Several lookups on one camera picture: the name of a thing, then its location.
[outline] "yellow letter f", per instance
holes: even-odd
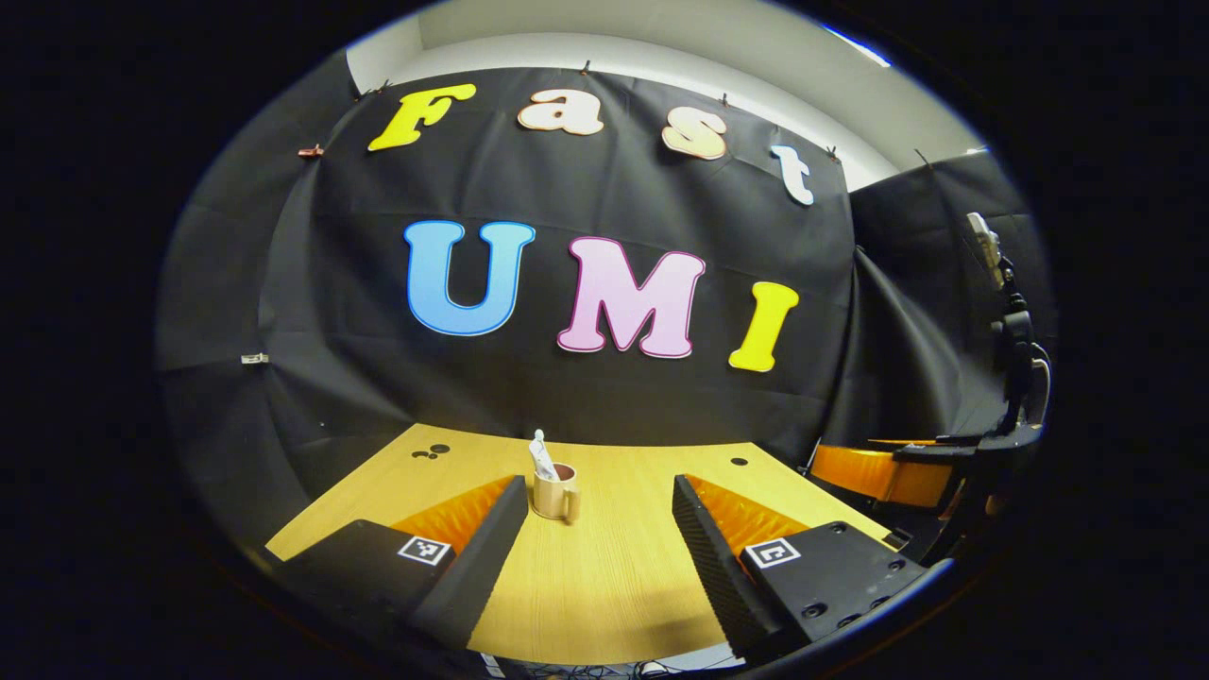
[[[436,123],[453,104],[450,97],[463,102],[474,97],[474,85],[465,83],[404,96],[403,99],[399,99],[399,103],[403,104],[399,106],[399,113],[394,115],[382,134],[370,142],[370,151],[411,144],[420,139],[420,131],[416,129],[420,121],[424,121],[426,127]]]

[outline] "white wall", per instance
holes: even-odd
[[[361,92],[467,70],[508,67],[583,68],[683,87],[780,125],[818,146],[835,146],[849,190],[898,174],[898,168],[834,119],[788,92],[717,62],[638,40],[568,33],[511,34],[423,50],[417,16],[351,46],[353,80]]]

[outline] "blue letter u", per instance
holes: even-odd
[[[446,335],[482,335],[503,325],[516,306],[521,249],[533,241],[532,226],[515,221],[482,225],[479,238],[491,246],[487,294],[473,307],[450,300],[450,255],[465,236],[456,221],[424,220],[409,226],[403,237],[411,244],[407,265],[407,305],[420,323]]]

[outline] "mug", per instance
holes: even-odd
[[[546,519],[566,519],[568,524],[579,517],[579,485],[575,468],[556,462],[557,482],[533,474],[533,512]]]

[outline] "black fabric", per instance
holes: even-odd
[[[989,154],[925,165],[851,194],[860,250],[848,355],[823,440],[980,434],[1006,411],[990,324],[1003,295],[970,231],[977,212],[1016,265],[1039,341],[1058,312],[1032,215]]]
[[[476,94],[421,127],[418,142],[366,151],[403,94],[463,82]],[[557,87],[598,97],[604,129],[580,137],[522,128],[516,114],[530,96]],[[667,111],[678,105],[727,121],[724,159],[706,162],[663,145]],[[769,150],[782,143],[810,167],[814,206],[787,195]],[[631,77],[498,69],[369,96],[328,140],[323,160],[307,166],[274,234],[261,336],[270,370],[283,385],[305,386],[283,398],[313,414],[283,417],[283,436],[305,442],[318,433],[317,419],[355,430],[347,416],[395,431],[420,421],[525,437],[543,427],[560,440],[602,444],[756,440],[798,459],[817,436],[843,352],[854,247],[846,196],[841,171],[817,146],[704,96]],[[467,230],[450,273],[450,296],[464,305],[485,293],[488,249],[479,227],[509,220],[537,230],[505,325],[458,338],[411,315],[403,230],[422,219]],[[619,352],[612,339],[590,355],[556,347],[579,271],[567,248],[585,235],[621,242],[638,282],[669,250],[706,261],[690,357],[656,359],[636,346]],[[751,321],[757,281],[802,296],[768,374],[728,365]]]
[[[265,106],[198,183],[160,276],[155,361],[177,453],[201,501],[244,547],[262,546],[334,484],[324,471],[355,467],[342,463],[346,439],[283,446],[273,385],[262,367],[239,363],[262,348],[258,290],[302,167],[296,152],[325,139],[352,97],[340,52]],[[365,445],[381,442],[371,437]],[[316,451],[328,454],[325,465],[297,465]]]
[[[463,82],[474,97],[421,126],[416,143],[366,150],[403,94]],[[533,92],[559,87],[600,98],[604,129],[517,123]],[[666,114],[679,105],[723,117],[723,159],[664,146]],[[297,157],[316,143],[320,159]],[[809,166],[812,206],[788,196],[773,144]],[[962,236],[970,211],[1001,230],[1022,278],[1043,273],[1028,211],[982,157],[878,183],[850,206],[843,169],[822,149],[676,87],[493,69],[354,102],[347,67],[329,60],[241,132],[181,214],[157,362],[186,467],[249,546],[413,422],[508,437],[542,427],[557,440],[612,445],[751,440],[791,466],[820,437],[980,432],[1002,414],[988,333],[1001,301]],[[479,227],[536,229],[503,327],[452,336],[412,316],[403,231],[423,219],[465,227],[449,284],[463,305],[485,294]],[[620,352],[603,323],[598,352],[555,345],[578,281],[568,244],[585,235],[619,241],[640,283],[669,250],[706,261],[692,356]],[[758,281],[800,295],[765,374],[728,364]],[[1022,288],[1043,302],[1048,283],[1037,281]],[[1055,318],[1039,317],[1042,327]],[[255,352],[271,363],[238,363]]]

